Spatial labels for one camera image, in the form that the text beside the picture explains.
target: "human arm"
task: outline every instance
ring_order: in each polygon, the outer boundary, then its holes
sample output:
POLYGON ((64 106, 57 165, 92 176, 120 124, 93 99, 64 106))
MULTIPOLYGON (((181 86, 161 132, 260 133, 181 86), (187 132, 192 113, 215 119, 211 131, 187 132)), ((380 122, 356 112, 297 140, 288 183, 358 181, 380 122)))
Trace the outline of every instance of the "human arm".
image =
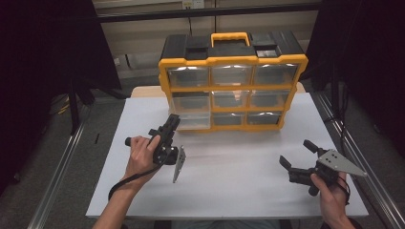
MULTIPOLYGON (((121 180, 134 174, 150 171, 157 166, 153 163, 153 153, 159 141, 159 135, 156 135, 149 145, 148 138, 142 136, 131 138, 131 154, 128 159, 125 175, 121 180)), ((133 198, 155 173, 139 177, 119 187, 111 196, 110 201, 93 228, 120 228, 133 198)))
MULTIPOLYGON (((346 174, 340 172, 337 182, 346 187, 346 174)), ((316 174, 310 176, 313 184, 321 193, 321 213, 325 223, 332 229, 344 228, 352 229, 349 218, 346 216, 346 194, 336 185, 327 186, 325 181, 316 174)))

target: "black mount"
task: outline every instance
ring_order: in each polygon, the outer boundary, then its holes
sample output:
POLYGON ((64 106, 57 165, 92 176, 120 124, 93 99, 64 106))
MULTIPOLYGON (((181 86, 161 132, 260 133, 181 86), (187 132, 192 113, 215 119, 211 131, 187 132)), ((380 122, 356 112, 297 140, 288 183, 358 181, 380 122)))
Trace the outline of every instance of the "black mount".
MULTIPOLYGON (((304 146, 307 147, 307 149, 309 149, 313 153, 317 153, 318 157, 322 156, 324 153, 327 152, 322 148, 318 148, 315 144, 313 144, 309 140, 304 141, 304 146)), ((339 177, 337 171, 332 170, 326 165, 320 163, 319 161, 316 161, 314 168, 309 168, 307 170, 292 168, 291 164, 283 156, 280 156, 279 162, 284 168, 287 169, 289 175, 289 182, 308 185, 309 194, 314 197, 318 195, 319 189, 313 184, 312 180, 310 179, 311 174, 316 174, 320 178, 322 178, 328 185, 328 187, 336 183, 339 177)))
MULTIPOLYGON (((153 162, 155 164, 174 165, 179 154, 179 149, 172 146, 173 136, 177 127, 180 124, 180 118, 176 114, 171 114, 167 118, 163 126, 159 126, 157 130, 151 129, 148 135, 151 135, 149 143, 156 135, 160 135, 160 142, 153 153, 153 162)), ((131 137, 125 139, 125 145, 131 146, 131 137)))

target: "yellow carrying handle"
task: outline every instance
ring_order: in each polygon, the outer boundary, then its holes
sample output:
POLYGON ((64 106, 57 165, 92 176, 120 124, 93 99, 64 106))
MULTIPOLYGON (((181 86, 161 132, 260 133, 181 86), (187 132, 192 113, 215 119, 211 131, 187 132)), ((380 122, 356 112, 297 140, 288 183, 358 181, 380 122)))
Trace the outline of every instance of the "yellow carrying handle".
POLYGON ((211 47, 214 47, 216 40, 244 40, 247 46, 250 46, 246 32, 224 32, 211 34, 211 47))

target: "white table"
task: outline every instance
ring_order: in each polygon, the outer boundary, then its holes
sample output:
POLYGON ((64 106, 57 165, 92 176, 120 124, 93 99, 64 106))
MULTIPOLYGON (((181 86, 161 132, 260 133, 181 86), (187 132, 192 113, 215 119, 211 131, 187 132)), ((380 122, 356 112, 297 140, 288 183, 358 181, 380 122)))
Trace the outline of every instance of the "white table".
MULTIPOLYGON (((148 135, 168 117, 166 98, 126 100, 117 132, 86 216, 99 217, 111 187, 128 161, 127 136, 148 135)), ((174 166, 163 166, 140 190, 127 217, 133 219, 297 219, 321 216, 319 197, 308 186, 290 183, 279 164, 283 155, 293 167, 308 169, 316 155, 303 146, 335 149, 309 94, 296 94, 281 131, 259 133, 176 133, 174 146, 184 145, 185 161, 178 182, 174 166)), ((368 212, 352 180, 347 214, 368 212)))

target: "hand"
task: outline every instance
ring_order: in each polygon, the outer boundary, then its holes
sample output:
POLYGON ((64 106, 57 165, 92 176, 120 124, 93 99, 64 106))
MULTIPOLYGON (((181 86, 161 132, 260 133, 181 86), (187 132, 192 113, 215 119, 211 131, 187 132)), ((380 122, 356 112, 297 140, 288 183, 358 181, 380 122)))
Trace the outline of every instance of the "hand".
MULTIPOLYGON (((346 180, 346 174, 339 172, 339 176, 346 180)), ((339 178, 337 182, 346 187, 346 183, 339 178)), ((354 228, 346 216, 346 194, 336 185, 327 186, 325 181, 316 174, 310 176, 313 184, 321 192, 321 213, 325 223, 330 228, 354 228)))
MULTIPOLYGON (((157 166, 153 163, 153 153, 160 142, 160 136, 156 135, 148 145, 149 140, 149 138, 143 136, 131 138, 131 155, 128 160, 125 175, 122 179, 135 174, 142 174, 157 166)), ((137 178, 129 184, 143 186, 143 184, 149 181, 155 173, 137 178)))

